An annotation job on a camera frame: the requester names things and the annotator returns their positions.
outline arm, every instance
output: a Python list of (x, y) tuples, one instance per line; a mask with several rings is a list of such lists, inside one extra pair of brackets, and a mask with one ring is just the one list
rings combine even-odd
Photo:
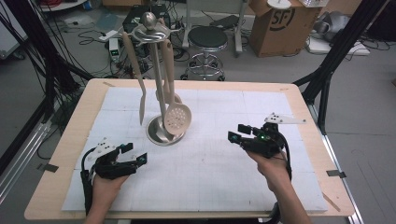
[(128, 175), (116, 179), (103, 179), (96, 175), (93, 179), (93, 199), (92, 207), (85, 218), (86, 224), (99, 224), (105, 220), (108, 209), (113, 204), (119, 194), (121, 185), (128, 178)]
[(285, 224), (311, 223), (289, 180), (286, 162), (281, 155), (266, 159), (254, 152), (247, 151), (247, 154), (257, 162), (259, 172), (267, 179), (269, 190), (275, 194), (283, 222)]

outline wooden table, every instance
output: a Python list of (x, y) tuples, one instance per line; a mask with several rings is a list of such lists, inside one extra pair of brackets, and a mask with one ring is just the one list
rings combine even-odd
[[(145, 80), (147, 88), (155, 88), (153, 80)], [(70, 179), (78, 156), (84, 148), (90, 129), (95, 121), (109, 87), (135, 87), (137, 80), (93, 79), (83, 92), (76, 110), (70, 119), (50, 164), (59, 166), (56, 173), (45, 172), (29, 202), (25, 217), (31, 220), (83, 219), (84, 212), (64, 212), (62, 205), (69, 188)], [(312, 213), (311, 217), (349, 217), (354, 214), (352, 202), (338, 176), (328, 176), (326, 171), (336, 170), (318, 128), (311, 119), (299, 89), (292, 84), (176, 81), (178, 89), (225, 90), (225, 91), (267, 91), (283, 92), (289, 101), (291, 111), (297, 119), (307, 119), (299, 126), (305, 148), (317, 174), (319, 185), (329, 210)], [(107, 218), (202, 218), (202, 217), (267, 217), (264, 212), (110, 212)]]

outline box logo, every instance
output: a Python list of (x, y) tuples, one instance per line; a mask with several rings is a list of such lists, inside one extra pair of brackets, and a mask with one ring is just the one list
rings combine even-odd
[(288, 27), (294, 17), (295, 8), (277, 10), (271, 20), (270, 31), (280, 31)]

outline white tabletop mat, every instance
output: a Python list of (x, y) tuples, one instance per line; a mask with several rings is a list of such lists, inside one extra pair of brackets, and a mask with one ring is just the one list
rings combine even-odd
[[(65, 211), (84, 211), (79, 176), (81, 158), (104, 137), (114, 145), (134, 143), (118, 161), (148, 153), (148, 163), (131, 175), (112, 211), (270, 211), (276, 198), (268, 189), (257, 164), (227, 140), (239, 123), (260, 128), (271, 113), (293, 117), (281, 92), (177, 90), (191, 109), (192, 122), (180, 142), (161, 147), (146, 136), (149, 121), (160, 114), (155, 90), (148, 89), (146, 114), (139, 124), (141, 90), (110, 88), (79, 157)], [(296, 124), (280, 124), (290, 146), (292, 184), (304, 208), (324, 212), (318, 181)], [(90, 169), (92, 162), (85, 162)]]

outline chair base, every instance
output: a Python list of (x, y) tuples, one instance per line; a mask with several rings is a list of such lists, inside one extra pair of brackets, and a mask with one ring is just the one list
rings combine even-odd
[(204, 51), (192, 56), (186, 69), (186, 74), (182, 75), (180, 79), (187, 80), (189, 73), (191, 73), (203, 77), (204, 80), (206, 80), (206, 77), (219, 75), (218, 81), (224, 81), (225, 76), (222, 67), (223, 63), (218, 57)]

